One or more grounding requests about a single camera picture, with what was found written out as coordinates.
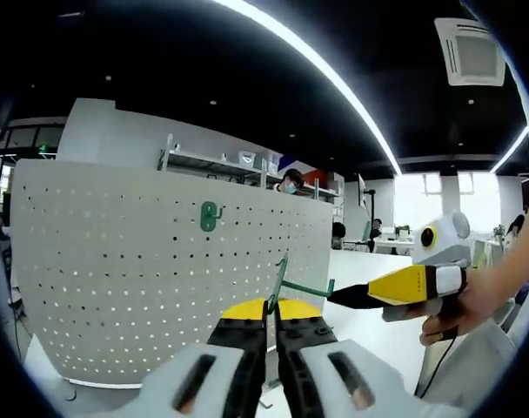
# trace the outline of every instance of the white partition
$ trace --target white partition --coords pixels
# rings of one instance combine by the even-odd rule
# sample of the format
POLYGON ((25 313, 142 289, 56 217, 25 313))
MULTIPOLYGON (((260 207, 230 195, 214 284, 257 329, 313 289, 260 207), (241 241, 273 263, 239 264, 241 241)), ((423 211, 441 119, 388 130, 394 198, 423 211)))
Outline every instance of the white partition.
POLYGON ((321 289, 328 280, 331 206, 246 185, 21 160, 11 223, 33 331, 58 373, 78 381, 140 383, 205 342, 227 307, 267 298, 286 251, 287 280, 321 289), (200 227, 205 201, 223 208, 210 233, 200 227))

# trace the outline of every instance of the white pegboard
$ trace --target white pegboard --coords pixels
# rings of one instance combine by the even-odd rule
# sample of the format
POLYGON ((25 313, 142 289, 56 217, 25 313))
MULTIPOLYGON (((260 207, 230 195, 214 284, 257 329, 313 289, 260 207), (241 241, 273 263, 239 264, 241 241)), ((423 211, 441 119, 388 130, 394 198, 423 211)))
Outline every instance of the white pegboard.
MULTIPOLYGON (((286 251, 287 280, 319 289, 328 280, 331 205, 247 185, 21 160, 11 224, 33 331, 58 373, 77 381, 140 383, 205 342, 226 308, 267 298, 286 251), (199 225, 207 200, 224 209, 211 233, 199 225)), ((281 296, 322 309, 318 297, 281 296)))

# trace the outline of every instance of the air conditioning vent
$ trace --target air conditioning vent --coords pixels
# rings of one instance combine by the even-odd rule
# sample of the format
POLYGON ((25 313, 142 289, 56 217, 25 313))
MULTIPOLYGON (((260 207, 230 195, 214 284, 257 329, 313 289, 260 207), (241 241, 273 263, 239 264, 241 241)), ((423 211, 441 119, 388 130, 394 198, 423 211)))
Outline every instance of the air conditioning vent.
POLYGON ((449 85, 504 84, 504 57, 483 25, 474 20, 445 17, 435 19, 435 27, 449 85))

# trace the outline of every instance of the led light strip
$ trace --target led light strip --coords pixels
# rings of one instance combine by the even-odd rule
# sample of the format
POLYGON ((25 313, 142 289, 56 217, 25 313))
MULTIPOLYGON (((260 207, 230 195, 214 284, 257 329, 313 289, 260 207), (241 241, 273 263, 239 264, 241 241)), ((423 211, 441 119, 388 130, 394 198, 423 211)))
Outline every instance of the led light strip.
POLYGON ((506 154, 500 159, 500 161, 494 165, 494 167, 491 169, 490 173, 494 174, 497 172, 497 170, 514 154, 514 152, 518 149, 518 147, 521 145, 521 143, 526 139, 527 133, 529 130, 527 129, 527 126, 523 129, 523 131, 519 134, 519 136, 516 138, 512 146, 508 149, 506 154))
POLYGON ((264 26, 266 29, 281 37, 286 43, 291 45, 297 52, 307 58, 319 71, 321 71, 334 86, 342 93, 342 95, 350 102, 350 105, 357 111, 359 116, 364 120, 369 129, 371 130, 374 137, 377 139, 381 148, 386 154, 386 157, 390 160, 392 167, 397 175, 402 175, 402 171, 392 154, 392 150, 388 143, 386 142, 385 137, 381 133, 375 121, 372 120, 371 115, 359 101, 359 99, 353 94, 350 87, 345 83, 345 81, 337 74, 335 70, 308 44, 306 44, 300 37, 298 37, 291 30, 282 25, 278 20, 267 15, 263 11, 259 10, 255 6, 252 6, 242 0, 212 0, 215 3, 222 4, 229 9, 236 11, 239 14, 242 14, 261 26, 264 26))

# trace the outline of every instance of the ceiling light strip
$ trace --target ceiling light strip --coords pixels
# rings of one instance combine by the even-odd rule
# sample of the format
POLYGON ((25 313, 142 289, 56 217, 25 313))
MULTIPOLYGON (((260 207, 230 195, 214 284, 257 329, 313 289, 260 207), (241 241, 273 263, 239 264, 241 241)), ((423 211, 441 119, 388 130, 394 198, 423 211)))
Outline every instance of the ceiling light strip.
POLYGON ((491 169, 491 174, 494 174, 497 172, 497 170, 514 154, 514 152, 518 149, 518 147, 521 145, 521 143, 526 139, 527 133, 529 130, 527 129, 527 126, 522 130, 522 132, 519 134, 519 136, 516 138, 512 146, 508 149, 506 154, 503 158, 500 159, 500 161, 494 165, 494 167, 491 169))
POLYGON ((337 74, 335 70, 308 44, 306 44, 300 37, 298 37, 291 30, 282 25, 278 20, 267 15, 263 11, 259 10, 253 5, 250 5, 242 0, 212 0, 215 3, 222 4, 237 13, 240 13, 261 26, 264 26, 266 29, 273 32, 278 37, 281 37, 286 43, 291 45, 297 52, 307 58, 315 67, 318 68, 331 82, 334 86, 342 93, 342 95, 350 102, 350 105, 358 112, 359 116, 364 120, 369 129, 371 130, 374 137, 377 139, 381 148, 386 154, 386 157, 390 160, 392 167, 396 174, 401 175, 402 171, 392 154, 392 150, 388 143, 386 142, 385 137, 378 128, 375 121, 372 119, 369 112, 359 101, 359 99, 353 94, 350 87, 345 83, 345 81, 337 74))

